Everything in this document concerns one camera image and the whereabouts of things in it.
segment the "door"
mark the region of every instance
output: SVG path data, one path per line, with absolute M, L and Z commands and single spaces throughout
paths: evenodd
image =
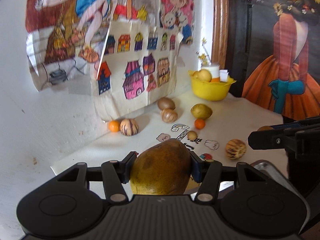
M 320 0 L 229 0 L 230 92 L 289 118 L 320 113 Z

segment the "yellow plastic basket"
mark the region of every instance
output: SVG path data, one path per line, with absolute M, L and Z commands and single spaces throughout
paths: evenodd
M 193 77 L 195 71 L 189 70 L 188 74 L 191 79 L 191 88 L 193 93 L 202 99 L 209 101 L 220 101 L 226 98 L 230 86 L 236 82 L 233 78 L 228 76 L 227 82 L 207 82 L 201 81 Z

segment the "ribbed black surface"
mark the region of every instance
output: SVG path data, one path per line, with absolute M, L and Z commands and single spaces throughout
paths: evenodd
M 36 240 L 27 236 L 25 240 Z M 254 240 L 227 227 L 214 208 L 189 196 L 135 196 L 113 206 L 93 230 L 74 240 Z M 297 236 L 279 240 L 299 240 Z

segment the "white wall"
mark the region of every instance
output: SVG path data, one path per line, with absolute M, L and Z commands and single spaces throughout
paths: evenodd
M 179 60 L 177 94 L 188 89 L 187 70 L 198 66 L 201 38 L 212 39 L 212 3 L 196 0 L 195 42 L 180 49 L 185 67 Z M 50 165 L 107 132 L 95 112 L 89 76 L 54 90 L 35 89 L 26 56 L 25 7 L 26 0 L 0 0 L 0 239 L 5 240 L 23 235 L 16 205 L 53 176 Z

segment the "brown wooden trim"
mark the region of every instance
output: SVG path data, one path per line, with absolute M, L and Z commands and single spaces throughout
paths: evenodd
M 212 62 L 218 62 L 220 68 L 225 67 L 228 41 L 228 0 L 213 1 L 213 38 Z

